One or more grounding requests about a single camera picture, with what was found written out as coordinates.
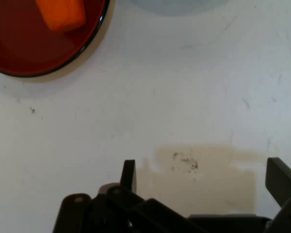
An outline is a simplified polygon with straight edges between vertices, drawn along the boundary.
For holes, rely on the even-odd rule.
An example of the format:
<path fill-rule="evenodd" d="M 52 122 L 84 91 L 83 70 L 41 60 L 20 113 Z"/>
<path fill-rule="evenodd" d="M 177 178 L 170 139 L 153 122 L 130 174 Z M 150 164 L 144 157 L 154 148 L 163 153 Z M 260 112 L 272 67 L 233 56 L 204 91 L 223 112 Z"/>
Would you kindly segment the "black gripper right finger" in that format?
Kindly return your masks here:
<path fill-rule="evenodd" d="M 265 185 L 281 207 L 265 231 L 291 233 L 291 169 L 280 158 L 267 159 Z"/>

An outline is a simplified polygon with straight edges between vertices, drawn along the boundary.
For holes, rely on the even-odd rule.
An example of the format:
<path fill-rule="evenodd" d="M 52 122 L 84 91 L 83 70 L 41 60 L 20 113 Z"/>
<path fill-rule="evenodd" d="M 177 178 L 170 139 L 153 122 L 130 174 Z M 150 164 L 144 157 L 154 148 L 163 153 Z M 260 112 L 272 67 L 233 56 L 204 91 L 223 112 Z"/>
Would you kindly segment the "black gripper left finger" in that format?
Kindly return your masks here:
<path fill-rule="evenodd" d="M 203 228 L 155 199 L 136 193 L 134 160 L 123 164 L 121 179 L 91 198 L 65 197 L 53 228 L 55 233 L 202 233 Z"/>

